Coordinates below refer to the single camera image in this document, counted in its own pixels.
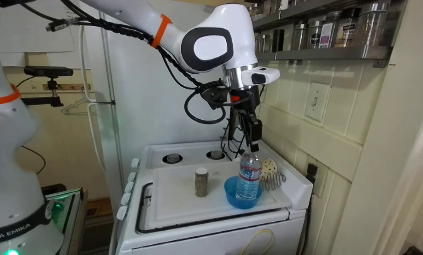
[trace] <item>blue bowl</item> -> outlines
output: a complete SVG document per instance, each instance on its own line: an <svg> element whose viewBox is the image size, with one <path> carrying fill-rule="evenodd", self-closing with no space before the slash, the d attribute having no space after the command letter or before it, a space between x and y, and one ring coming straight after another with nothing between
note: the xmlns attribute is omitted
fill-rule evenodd
<svg viewBox="0 0 423 255"><path fill-rule="evenodd" d="M225 182L225 193L226 200L231 206L241 209L241 210L249 210L256 206L259 197L263 195L262 188L258 189L256 200L246 202L246 200L238 200L236 199L236 186L238 186L238 176L232 176Z"/></svg>

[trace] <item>wall plate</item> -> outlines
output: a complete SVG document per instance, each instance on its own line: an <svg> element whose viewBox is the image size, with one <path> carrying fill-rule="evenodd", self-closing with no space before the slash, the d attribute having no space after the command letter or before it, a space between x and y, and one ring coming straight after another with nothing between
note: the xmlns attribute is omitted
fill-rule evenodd
<svg viewBox="0 0 423 255"><path fill-rule="evenodd" d="M323 122L327 105L328 86L311 83L306 108L306 117Z"/></svg>

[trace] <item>refrigerator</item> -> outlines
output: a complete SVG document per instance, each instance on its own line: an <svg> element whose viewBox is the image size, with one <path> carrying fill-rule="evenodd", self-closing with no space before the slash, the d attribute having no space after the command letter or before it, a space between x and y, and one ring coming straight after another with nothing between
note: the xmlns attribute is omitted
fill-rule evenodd
<svg viewBox="0 0 423 255"><path fill-rule="evenodd" d="M211 8L173 0L149 0L149 3L159 13L168 16L183 32L195 27L212 12ZM82 8L105 18L86 5ZM99 129L98 144L115 213L126 178L133 163L140 159L143 148L218 141L226 122L201 125L190 120L184 112L184 103L191 91L174 83L161 56L144 42L88 27L86 49L93 91L98 103L102 103L96 107L95 129ZM174 67L171 70L180 83L192 87ZM215 69L194 77L208 83L222 78L224 71ZM201 120L221 117L221 111L212 111L200 95L191 101L190 110Z"/></svg>

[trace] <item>stove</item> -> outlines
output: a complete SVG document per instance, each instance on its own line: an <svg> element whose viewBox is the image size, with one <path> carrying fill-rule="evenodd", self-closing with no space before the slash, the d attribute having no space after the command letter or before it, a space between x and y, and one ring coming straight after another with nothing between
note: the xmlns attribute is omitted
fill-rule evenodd
<svg viewBox="0 0 423 255"><path fill-rule="evenodd" d="M224 183L238 175L239 159L225 154L221 142L146 148L118 213L116 254L294 254L311 183L260 142L260 158L273 159L287 180L256 207L234 209ZM209 171L204 199L194 195L198 168Z"/></svg>

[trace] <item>water bottle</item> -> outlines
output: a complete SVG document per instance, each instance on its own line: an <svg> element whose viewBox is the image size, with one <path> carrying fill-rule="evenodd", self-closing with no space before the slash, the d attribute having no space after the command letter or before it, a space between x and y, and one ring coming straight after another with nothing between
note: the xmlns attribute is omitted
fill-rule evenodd
<svg viewBox="0 0 423 255"><path fill-rule="evenodd" d="M236 199L243 202L256 200L260 178L262 161L259 159L258 154L245 154L241 159Z"/></svg>

